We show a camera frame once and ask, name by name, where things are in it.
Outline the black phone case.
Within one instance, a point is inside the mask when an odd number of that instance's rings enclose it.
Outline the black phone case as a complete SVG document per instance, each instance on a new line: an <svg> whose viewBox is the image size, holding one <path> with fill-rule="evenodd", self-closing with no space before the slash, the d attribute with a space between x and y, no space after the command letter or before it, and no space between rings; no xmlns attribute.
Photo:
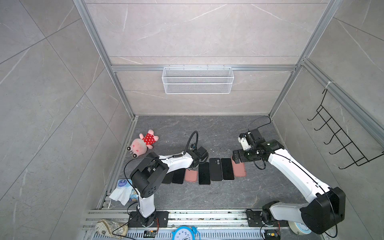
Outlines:
<svg viewBox="0 0 384 240"><path fill-rule="evenodd" d="M171 184L172 181L173 181L173 175L174 175L173 172L171 172L171 173L169 173L169 174L166 174L166 176L165 176L165 178L163 179L162 183L163 183L163 184Z"/></svg>
<svg viewBox="0 0 384 240"><path fill-rule="evenodd" d="M209 159L211 181L219 182L223 180L222 163L219 158Z"/></svg>

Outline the pink phone case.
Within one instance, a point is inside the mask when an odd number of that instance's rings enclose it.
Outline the pink phone case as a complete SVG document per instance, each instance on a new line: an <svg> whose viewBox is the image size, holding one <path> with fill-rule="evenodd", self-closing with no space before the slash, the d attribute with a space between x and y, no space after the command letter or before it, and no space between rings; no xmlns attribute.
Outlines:
<svg viewBox="0 0 384 240"><path fill-rule="evenodd" d="M198 180L198 171L186 170L185 181L195 183Z"/></svg>
<svg viewBox="0 0 384 240"><path fill-rule="evenodd" d="M245 168L245 164L244 163L238 163L236 164L233 160L232 160L232 167L233 167L233 172L234 172L234 176L235 177L246 177L247 176L247 172L246 172L246 168Z"/></svg>

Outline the long black phone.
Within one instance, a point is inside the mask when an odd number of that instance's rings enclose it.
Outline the long black phone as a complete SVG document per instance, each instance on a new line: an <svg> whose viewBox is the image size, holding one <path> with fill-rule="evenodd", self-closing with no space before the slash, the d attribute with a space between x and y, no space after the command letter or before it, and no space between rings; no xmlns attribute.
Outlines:
<svg viewBox="0 0 384 240"><path fill-rule="evenodd" d="M186 169L179 169L173 171L172 183L182 185L185 179Z"/></svg>

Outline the phone with pink edge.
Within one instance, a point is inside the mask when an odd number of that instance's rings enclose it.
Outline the phone with pink edge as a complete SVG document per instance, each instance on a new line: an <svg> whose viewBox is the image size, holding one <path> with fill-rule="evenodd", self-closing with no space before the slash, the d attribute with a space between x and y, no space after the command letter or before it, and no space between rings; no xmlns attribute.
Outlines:
<svg viewBox="0 0 384 240"><path fill-rule="evenodd" d="M232 166L232 160L230 158L222 158L222 174L223 180L234 180L234 170Z"/></svg>

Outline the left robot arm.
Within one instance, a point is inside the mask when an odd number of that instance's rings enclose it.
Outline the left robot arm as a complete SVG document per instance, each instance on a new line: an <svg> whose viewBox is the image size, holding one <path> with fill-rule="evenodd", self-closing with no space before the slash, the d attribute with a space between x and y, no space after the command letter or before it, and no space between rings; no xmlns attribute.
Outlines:
<svg viewBox="0 0 384 240"><path fill-rule="evenodd" d="M139 216L144 220L154 216L154 194L167 174L180 169L195 169L208 158L209 153L204 147L168 156L159 156L156 153L145 156L130 174L132 185L138 194Z"/></svg>

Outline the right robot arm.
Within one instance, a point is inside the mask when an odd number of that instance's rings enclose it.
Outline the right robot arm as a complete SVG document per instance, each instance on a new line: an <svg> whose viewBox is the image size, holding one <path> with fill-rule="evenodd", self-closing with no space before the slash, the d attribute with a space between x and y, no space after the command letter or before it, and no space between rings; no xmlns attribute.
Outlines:
<svg viewBox="0 0 384 240"><path fill-rule="evenodd" d="M306 170L277 140L266 141L259 130L241 133L242 148L234 150L235 164L262 161L270 163L283 173L307 201L305 204L286 204L272 201L263 206L263 224L271 226L278 221L305 225L316 234L323 234L345 219L346 195L339 188L331 188Z"/></svg>

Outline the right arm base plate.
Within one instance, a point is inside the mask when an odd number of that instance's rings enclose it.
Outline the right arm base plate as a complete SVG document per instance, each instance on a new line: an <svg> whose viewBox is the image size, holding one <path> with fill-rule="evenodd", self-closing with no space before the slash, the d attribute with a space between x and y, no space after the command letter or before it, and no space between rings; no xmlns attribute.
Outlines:
<svg viewBox="0 0 384 240"><path fill-rule="evenodd" d="M245 213L249 227L285 228L289 226L288 221L277 221L264 210L246 209Z"/></svg>

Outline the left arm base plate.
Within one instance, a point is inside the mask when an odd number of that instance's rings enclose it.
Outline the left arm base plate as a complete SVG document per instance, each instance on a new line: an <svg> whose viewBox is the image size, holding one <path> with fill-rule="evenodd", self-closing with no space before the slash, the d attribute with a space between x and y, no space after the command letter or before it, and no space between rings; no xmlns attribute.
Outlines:
<svg viewBox="0 0 384 240"><path fill-rule="evenodd" d="M169 212L166 211L155 211L148 218L144 218L140 212L134 211L130 213L128 226L130 228L140 227L157 227L165 228L168 226Z"/></svg>

